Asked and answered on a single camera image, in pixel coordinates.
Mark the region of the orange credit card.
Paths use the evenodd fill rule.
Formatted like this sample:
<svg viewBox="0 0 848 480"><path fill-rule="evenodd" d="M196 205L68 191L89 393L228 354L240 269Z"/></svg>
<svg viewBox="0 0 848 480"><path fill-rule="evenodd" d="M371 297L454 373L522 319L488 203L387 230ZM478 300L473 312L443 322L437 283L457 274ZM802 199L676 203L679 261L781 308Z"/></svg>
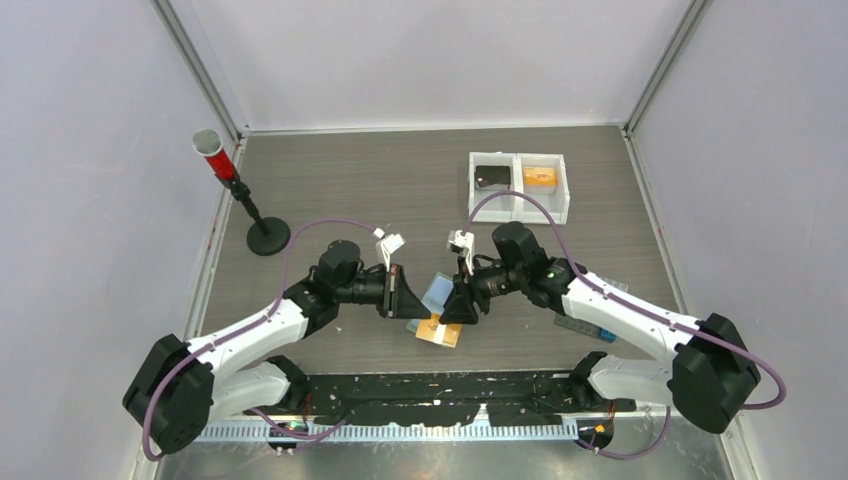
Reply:
<svg viewBox="0 0 848 480"><path fill-rule="evenodd" d="M547 166L525 166L522 169L524 186L527 188L556 188L557 169Z"/></svg>
<svg viewBox="0 0 848 480"><path fill-rule="evenodd" d="M429 318L419 321L415 328L415 337L441 347L455 348L461 332L460 324L442 324L440 316L433 313Z"/></svg>

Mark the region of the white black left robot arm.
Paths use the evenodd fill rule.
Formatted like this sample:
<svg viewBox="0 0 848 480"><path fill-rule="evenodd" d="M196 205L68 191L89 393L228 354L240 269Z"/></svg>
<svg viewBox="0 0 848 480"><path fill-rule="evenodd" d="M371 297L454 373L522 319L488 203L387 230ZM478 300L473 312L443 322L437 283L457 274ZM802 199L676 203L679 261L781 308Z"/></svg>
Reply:
<svg viewBox="0 0 848 480"><path fill-rule="evenodd" d="M122 398L146 446L158 447L153 457L174 454L208 424L253 407L298 412L308 378L293 361L271 353L323 329L343 305L371 305L390 319L428 317L403 266L391 260L404 243L399 234L384 236L376 244L381 262L365 267L357 244L336 240L305 278L265 309L202 337L157 340Z"/></svg>

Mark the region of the green card holder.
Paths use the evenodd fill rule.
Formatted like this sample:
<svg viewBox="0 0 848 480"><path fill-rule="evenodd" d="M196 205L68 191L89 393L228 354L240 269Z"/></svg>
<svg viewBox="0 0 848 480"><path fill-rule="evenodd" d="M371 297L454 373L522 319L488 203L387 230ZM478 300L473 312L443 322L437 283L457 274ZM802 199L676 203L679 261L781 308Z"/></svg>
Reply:
<svg viewBox="0 0 848 480"><path fill-rule="evenodd" d="M430 310L431 314L441 315L444 310L444 303L447 301L448 297L452 293L452 290L452 278L448 275L437 273L431 281L423 297L421 298L421 301ZM409 320L406 325L406 328L412 333L417 333L418 327L421 322L427 319ZM438 320L435 320L435 325L436 327L442 327L444 329L448 328L446 325L440 324Z"/></svg>

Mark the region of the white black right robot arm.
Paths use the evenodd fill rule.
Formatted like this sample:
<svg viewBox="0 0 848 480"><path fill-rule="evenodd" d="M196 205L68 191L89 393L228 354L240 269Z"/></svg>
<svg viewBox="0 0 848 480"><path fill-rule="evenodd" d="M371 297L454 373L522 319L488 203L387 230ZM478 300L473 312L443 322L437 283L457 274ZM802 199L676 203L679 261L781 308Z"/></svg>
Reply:
<svg viewBox="0 0 848 480"><path fill-rule="evenodd" d="M720 434L761 381L736 325L713 313L679 314L630 295L568 257L548 255L534 233L512 221L492 234L496 257L476 254L470 232L452 231L458 257L441 322L475 325L491 301L513 292L558 315L608 330L648 354L627 360L588 354L571 372L571 397L584 410L632 399L676 409L703 431Z"/></svg>

